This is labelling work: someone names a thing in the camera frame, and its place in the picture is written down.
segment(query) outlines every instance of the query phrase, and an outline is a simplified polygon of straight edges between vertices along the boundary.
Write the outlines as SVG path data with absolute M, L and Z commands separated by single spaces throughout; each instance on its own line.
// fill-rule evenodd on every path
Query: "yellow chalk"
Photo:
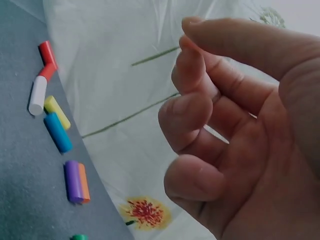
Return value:
M 54 96 L 48 96 L 44 101 L 44 108 L 45 110 L 51 114 L 56 113 L 64 130 L 68 130 L 71 127 L 71 123 L 62 111 L 61 107 L 57 103 Z

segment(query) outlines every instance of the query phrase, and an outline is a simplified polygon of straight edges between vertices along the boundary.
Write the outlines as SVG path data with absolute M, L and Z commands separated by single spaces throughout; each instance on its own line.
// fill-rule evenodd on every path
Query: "white chalk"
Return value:
M 33 82 L 28 109 L 34 116 L 38 116 L 44 111 L 47 84 L 47 79 L 44 76 L 37 76 Z

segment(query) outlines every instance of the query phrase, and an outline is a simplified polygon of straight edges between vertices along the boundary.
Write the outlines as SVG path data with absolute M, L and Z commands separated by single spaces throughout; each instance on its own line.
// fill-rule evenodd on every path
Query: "orange chalk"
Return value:
M 86 168 L 85 165 L 82 163 L 79 163 L 79 175 L 81 180 L 81 187 L 82 187 L 82 193 L 83 193 L 83 204 L 87 204 L 90 202 L 90 194 L 89 194 L 89 188 L 88 188 L 88 182 L 87 182 L 87 175 L 86 175 Z

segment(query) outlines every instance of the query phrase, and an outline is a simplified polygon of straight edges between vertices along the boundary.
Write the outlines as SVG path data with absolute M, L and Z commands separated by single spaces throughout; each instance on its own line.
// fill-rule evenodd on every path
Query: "purple chalk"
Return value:
M 69 201 L 76 204 L 82 203 L 84 195 L 79 174 L 79 164 L 77 161 L 70 160 L 65 163 L 64 167 Z

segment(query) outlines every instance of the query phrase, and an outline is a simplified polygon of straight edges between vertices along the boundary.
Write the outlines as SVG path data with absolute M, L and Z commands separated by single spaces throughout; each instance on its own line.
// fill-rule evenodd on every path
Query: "hand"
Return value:
M 158 115 L 179 155 L 166 194 L 218 240 L 319 239 L 320 39 L 235 19 L 186 18 L 182 28 L 172 71 L 182 96 Z

